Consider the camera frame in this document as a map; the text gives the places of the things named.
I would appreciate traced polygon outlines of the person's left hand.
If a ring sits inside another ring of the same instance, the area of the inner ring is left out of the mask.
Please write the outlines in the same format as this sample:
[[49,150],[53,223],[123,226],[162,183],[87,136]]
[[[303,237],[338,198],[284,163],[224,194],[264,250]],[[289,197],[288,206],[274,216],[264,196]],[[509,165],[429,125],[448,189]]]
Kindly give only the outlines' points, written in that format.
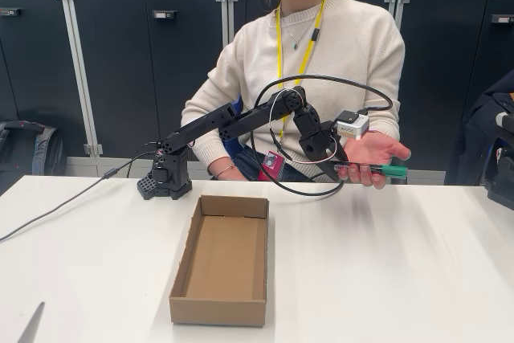
[[379,132],[367,132],[361,139],[349,138],[344,146],[349,164],[338,170],[339,178],[377,190],[386,185],[386,178],[372,173],[370,165],[386,165],[396,157],[406,161],[411,151],[401,142]]

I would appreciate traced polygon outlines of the person's right hand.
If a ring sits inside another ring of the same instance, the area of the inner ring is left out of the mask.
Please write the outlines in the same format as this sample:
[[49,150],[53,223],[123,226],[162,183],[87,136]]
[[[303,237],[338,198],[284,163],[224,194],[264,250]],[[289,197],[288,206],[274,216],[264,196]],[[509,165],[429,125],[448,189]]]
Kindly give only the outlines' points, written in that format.
[[225,168],[217,176],[217,179],[223,180],[223,181],[246,181],[247,180],[235,165],[231,165],[230,167]]

